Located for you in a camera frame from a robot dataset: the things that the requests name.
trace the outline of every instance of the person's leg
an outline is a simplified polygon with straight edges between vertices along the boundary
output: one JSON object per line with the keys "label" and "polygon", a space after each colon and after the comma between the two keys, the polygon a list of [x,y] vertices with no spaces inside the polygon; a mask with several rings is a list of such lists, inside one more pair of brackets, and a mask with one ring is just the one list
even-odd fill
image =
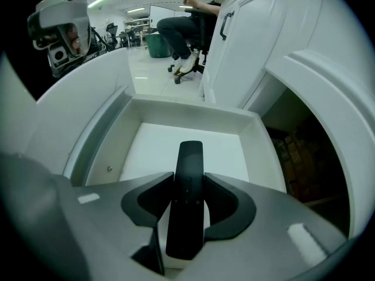
{"label": "person's leg", "polygon": [[181,59],[187,59],[191,52],[185,38],[199,34],[198,26],[193,20],[185,16],[162,19],[157,24],[158,32],[173,49],[174,59],[176,54]]}

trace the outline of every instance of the fluorescent light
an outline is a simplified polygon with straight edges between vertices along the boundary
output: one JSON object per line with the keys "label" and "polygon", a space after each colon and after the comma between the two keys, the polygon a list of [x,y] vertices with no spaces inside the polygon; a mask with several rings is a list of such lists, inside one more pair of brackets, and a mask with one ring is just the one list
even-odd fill
{"label": "fluorescent light", "polygon": [[101,2],[103,0],[95,0],[93,3],[91,3],[88,8],[92,8],[93,6],[97,5],[99,2]]}
{"label": "fluorescent light", "polygon": [[137,8],[137,9],[133,9],[132,11],[128,11],[128,12],[138,12],[138,11],[142,11],[143,9],[145,9],[145,8],[144,7]]}

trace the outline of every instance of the trash can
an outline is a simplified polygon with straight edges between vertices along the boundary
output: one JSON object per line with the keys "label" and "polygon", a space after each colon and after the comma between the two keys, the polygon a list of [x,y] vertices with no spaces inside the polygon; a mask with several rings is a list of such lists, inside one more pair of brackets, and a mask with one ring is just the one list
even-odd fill
{"label": "trash can", "polygon": [[164,41],[159,32],[146,35],[146,42],[148,47],[148,53],[152,58],[157,59],[171,56],[169,46]]}

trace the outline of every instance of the black handle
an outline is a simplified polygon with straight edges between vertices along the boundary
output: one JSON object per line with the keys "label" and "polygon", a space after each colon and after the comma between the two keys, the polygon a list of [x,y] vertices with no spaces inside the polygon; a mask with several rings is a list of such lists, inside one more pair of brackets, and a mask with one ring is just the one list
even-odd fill
{"label": "black handle", "polygon": [[223,33],[224,32],[224,28],[225,28],[225,24],[227,22],[227,18],[228,17],[231,17],[234,15],[234,11],[230,12],[230,13],[227,13],[224,17],[224,21],[223,21],[223,24],[221,25],[221,29],[220,29],[220,35],[221,37],[223,38],[223,40],[226,40],[227,39],[227,36]]}

